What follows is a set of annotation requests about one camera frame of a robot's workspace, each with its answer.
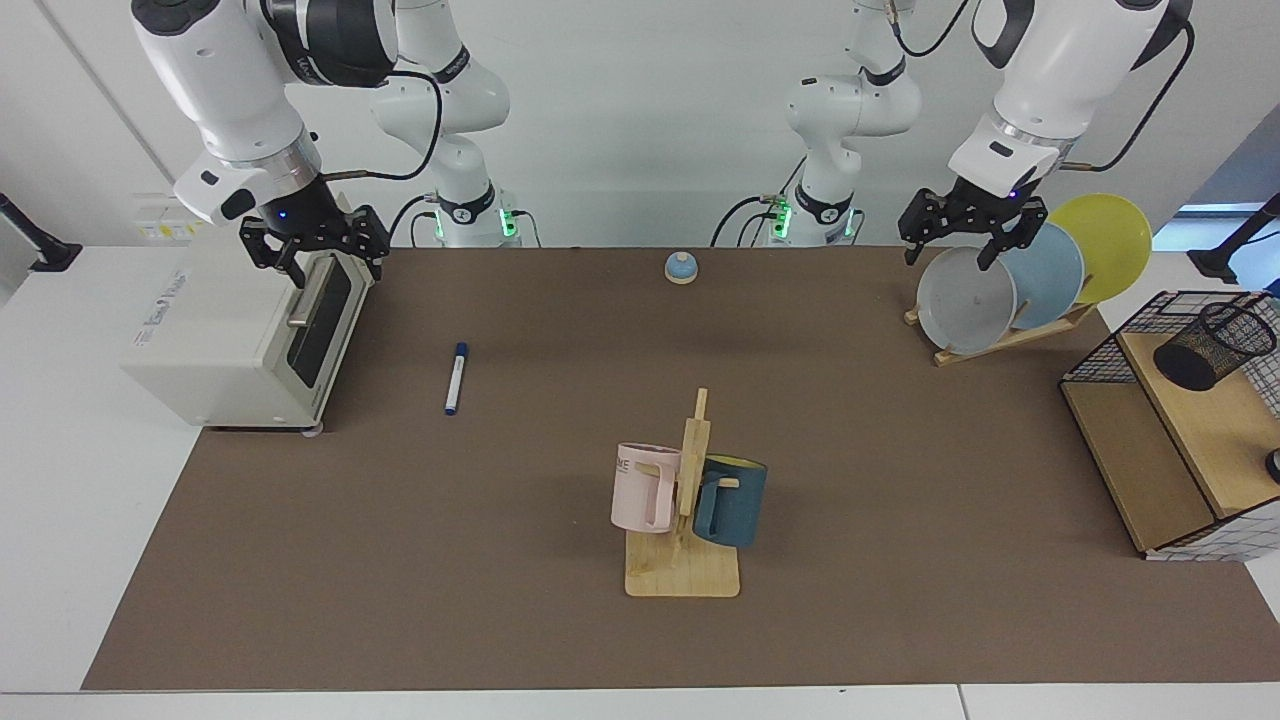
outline mug rim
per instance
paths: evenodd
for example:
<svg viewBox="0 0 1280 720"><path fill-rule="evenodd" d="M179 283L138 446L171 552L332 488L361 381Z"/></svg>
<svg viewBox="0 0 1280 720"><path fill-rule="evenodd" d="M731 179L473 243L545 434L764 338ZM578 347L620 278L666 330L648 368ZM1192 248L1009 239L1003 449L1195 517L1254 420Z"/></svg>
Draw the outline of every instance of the mug rim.
<svg viewBox="0 0 1280 720"><path fill-rule="evenodd" d="M625 447L627 450L637 450L640 452L655 452L658 455L680 455L680 451L675 447L667 447L664 445L649 445L646 442L621 442L618 447Z"/></svg>
<svg viewBox="0 0 1280 720"><path fill-rule="evenodd" d="M707 460L719 462L721 465L730 465L739 470L768 470L769 468L764 462L756 462L748 457L741 457L737 455L723 455L719 452L707 454Z"/></svg>

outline green indicator light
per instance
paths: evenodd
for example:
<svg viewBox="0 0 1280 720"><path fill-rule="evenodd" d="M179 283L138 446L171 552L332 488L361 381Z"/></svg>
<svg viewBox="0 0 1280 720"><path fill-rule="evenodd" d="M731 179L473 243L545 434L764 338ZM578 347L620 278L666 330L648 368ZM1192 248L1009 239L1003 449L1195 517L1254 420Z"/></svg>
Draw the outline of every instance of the green indicator light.
<svg viewBox="0 0 1280 720"><path fill-rule="evenodd" d="M502 232L507 237L516 237L516 233L520 232L520 228L516 227L516 219L506 209L498 210L498 213L502 214Z"/></svg>
<svg viewBox="0 0 1280 720"><path fill-rule="evenodd" d="M773 237L778 240L786 240L787 234L791 232L791 205L782 201L777 206L778 222L773 224Z"/></svg>

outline brown table mat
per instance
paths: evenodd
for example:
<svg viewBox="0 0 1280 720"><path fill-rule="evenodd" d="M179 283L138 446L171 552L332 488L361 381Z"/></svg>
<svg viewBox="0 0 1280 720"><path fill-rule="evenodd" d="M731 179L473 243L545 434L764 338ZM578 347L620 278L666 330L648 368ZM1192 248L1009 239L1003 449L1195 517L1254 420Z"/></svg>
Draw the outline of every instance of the brown table mat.
<svg viewBox="0 0 1280 720"><path fill-rule="evenodd" d="M1056 384L1100 319L940 370L901 251L664 258L397 252L324 437L200 438L84 689L1280 680L1242 565L1135 556ZM742 596L631 600L614 446L699 384L771 468Z"/></svg>

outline black mesh pen holder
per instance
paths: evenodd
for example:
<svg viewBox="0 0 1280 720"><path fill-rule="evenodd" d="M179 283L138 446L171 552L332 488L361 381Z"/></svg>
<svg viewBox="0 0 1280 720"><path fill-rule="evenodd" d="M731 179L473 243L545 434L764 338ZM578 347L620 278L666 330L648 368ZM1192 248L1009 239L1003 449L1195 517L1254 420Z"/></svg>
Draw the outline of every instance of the black mesh pen holder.
<svg viewBox="0 0 1280 720"><path fill-rule="evenodd" d="M1174 384L1203 392L1275 350L1276 333L1266 320L1244 307L1215 302L1156 350L1156 366Z"/></svg>

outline mug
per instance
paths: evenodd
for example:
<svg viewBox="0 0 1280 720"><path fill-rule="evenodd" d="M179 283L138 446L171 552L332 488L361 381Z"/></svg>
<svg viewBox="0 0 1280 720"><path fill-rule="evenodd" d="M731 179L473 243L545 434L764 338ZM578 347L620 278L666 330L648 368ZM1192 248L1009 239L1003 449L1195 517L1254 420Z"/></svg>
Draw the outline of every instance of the mug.
<svg viewBox="0 0 1280 720"><path fill-rule="evenodd" d="M676 524L680 451L657 445L618 446L613 524L634 533L667 533Z"/></svg>
<svg viewBox="0 0 1280 720"><path fill-rule="evenodd" d="M750 547L769 469L754 460L708 455L694 516L694 534L728 547Z"/></svg>

